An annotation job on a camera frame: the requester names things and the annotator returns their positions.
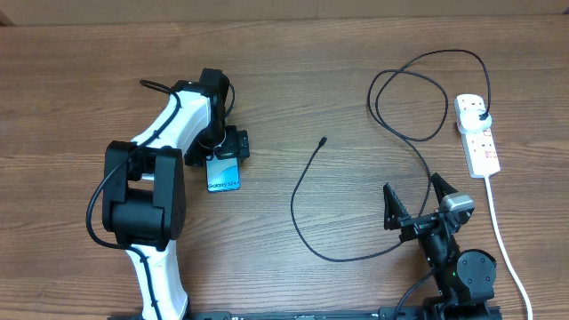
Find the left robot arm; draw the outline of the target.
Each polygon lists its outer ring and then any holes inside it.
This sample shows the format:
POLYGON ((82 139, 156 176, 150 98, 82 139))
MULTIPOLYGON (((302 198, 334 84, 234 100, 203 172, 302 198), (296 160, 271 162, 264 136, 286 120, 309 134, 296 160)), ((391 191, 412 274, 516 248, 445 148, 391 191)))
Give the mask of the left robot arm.
POLYGON ((211 193, 240 189, 248 133, 228 123, 235 88, 219 69, 204 69, 195 82, 141 85, 168 102, 144 132, 108 145, 92 200, 102 202, 103 227, 116 238, 110 246, 127 252, 134 266, 143 299, 137 318, 190 319, 177 257, 187 215, 184 169, 203 168, 211 193))

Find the Samsung Galaxy smartphone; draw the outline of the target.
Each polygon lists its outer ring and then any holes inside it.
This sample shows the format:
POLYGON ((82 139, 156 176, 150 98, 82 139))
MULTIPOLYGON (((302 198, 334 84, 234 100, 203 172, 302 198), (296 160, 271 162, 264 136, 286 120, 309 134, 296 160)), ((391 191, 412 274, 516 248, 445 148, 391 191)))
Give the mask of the Samsung Galaxy smartphone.
POLYGON ((206 162, 207 189, 209 192, 226 192, 241 187, 239 165, 236 158, 208 160, 206 162))

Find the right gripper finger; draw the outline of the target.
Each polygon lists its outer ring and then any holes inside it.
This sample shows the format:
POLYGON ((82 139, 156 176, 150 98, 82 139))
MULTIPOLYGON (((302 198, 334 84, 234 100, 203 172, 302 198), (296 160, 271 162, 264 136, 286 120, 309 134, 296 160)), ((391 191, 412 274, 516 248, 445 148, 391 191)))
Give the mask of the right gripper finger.
POLYGON ((383 186, 383 197, 385 204, 384 228, 388 230, 401 228, 411 216, 388 183, 383 186))
POLYGON ((439 205, 449 205, 453 200, 453 194, 458 192, 446 180, 444 180, 437 172, 430 177, 431 184, 435 190, 439 205))

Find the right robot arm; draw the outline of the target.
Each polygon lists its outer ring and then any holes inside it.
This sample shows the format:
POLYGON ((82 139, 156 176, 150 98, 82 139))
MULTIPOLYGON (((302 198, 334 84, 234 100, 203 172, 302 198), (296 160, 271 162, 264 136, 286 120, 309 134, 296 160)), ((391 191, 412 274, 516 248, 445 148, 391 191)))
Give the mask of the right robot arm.
POLYGON ((494 298, 496 259, 483 250, 463 251, 454 235, 467 224, 475 204, 466 193, 447 183, 438 173, 430 182, 436 192, 438 208, 430 214, 412 217, 388 184, 383 186, 384 228, 400 230, 401 242, 417 241, 429 265, 429 272, 417 281, 394 307, 381 307, 381 319, 500 319, 494 298), (406 307, 406 299, 430 278, 438 295, 420 306, 406 307))

